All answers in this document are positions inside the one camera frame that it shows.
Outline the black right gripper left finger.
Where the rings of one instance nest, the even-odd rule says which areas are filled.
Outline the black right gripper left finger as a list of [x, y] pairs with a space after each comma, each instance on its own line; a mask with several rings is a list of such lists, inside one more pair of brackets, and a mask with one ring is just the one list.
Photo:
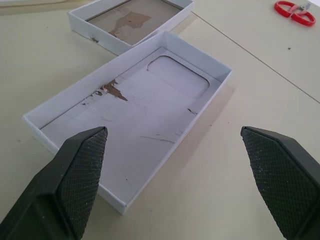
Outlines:
[[68, 138], [0, 224], [2, 240], [80, 240], [95, 202], [108, 130]]

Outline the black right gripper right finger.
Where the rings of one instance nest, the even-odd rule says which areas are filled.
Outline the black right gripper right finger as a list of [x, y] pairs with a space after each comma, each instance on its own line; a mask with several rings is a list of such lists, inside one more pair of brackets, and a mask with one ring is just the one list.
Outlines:
[[287, 240], [320, 238], [320, 164], [293, 138], [240, 131], [257, 189]]

